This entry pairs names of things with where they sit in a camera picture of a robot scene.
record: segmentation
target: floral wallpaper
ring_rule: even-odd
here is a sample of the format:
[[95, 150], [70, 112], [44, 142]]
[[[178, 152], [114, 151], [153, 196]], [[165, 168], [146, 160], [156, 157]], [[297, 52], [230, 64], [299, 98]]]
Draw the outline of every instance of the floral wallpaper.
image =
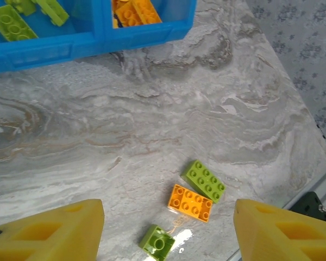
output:
[[247, 0], [326, 137], [326, 0]]

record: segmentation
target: marble countertop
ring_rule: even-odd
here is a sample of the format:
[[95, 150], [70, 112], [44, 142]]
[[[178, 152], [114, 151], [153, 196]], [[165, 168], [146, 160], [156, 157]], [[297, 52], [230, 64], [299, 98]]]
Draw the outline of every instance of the marble countertop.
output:
[[[227, 186], [209, 223], [167, 209], [196, 158]], [[137, 245], [152, 223], [177, 239], [168, 260], [227, 260], [237, 198], [282, 206], [325, 164], [241, 0], [198, 1], [183, 41], [0, 74], [0, 224], [100, 198], [98, 261], [150, 260]]]

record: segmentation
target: blue storage container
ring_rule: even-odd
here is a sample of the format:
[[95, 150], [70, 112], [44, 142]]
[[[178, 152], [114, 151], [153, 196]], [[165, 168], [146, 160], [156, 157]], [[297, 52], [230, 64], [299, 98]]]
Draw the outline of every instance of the blue storage container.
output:
[[111, 0], [58, 0], [70, 15], [61, 27], [37, 7], [21, 16], [38, 39], [6, 42], [0, 35], [0, 72], [182, 39], [192, 27], [196, 1], [151, 0], [163, 23], [119, 29], [112, 27]]

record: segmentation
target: lime green duplo brick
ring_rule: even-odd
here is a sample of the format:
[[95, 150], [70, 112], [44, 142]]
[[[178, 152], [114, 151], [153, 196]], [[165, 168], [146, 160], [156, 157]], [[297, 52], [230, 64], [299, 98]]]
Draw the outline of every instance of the lime green duplo brick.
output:
[[193, 189], [217, 203], [224, 193], [224, 184], [216, 178], [199, 160], [193, 161], [181, 174]]
[[164, 261], [175, 243], [167, 232], [157, 225], [151, 225], [139, 247], [158, 261]]
[[0, 7], [0, 33], [9, 42], [38, 38], [10, 5]]
[[55, 26], [62, 26], [69, 18], [69, 14], [56, 0], [32, 0], [41, 7], [43, 14], [51, 18]]
[[18, 13], [25, 16], [36, 12], [36, 6], [31, 0], [5, 0], [5, 3], [12, 5]]

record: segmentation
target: yellow 3d printed part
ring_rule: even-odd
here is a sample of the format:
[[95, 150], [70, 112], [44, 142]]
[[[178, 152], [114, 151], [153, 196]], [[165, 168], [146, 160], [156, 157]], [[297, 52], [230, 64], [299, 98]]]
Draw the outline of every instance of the yellow 3d printed part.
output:
[[12, 5], [18, 13], [23, 13], [25, 16], [36, 12], [36, 6], [31, 0], [5, 0], [5, 2]]
[[56, 0], [32, 0], [41, 7], [43, 14], [51, 18], [51, 22], [55, 26], [62, 26], [68, 20], [68, 13], [61, 7]]
[[237, 200], [234, 226], [243, 261], [326, 261], [326, 221]]
[[0, 261], [95, 261], [101, 200], [85, 200], [0, 226]]
[[9, 42], [37, 38], [34, 31], [10, 5], [0, 7], [0, 33]]
[[203, 222], [209, 221], [212, 201], [187, 188], [175, 184], [168, 207]]

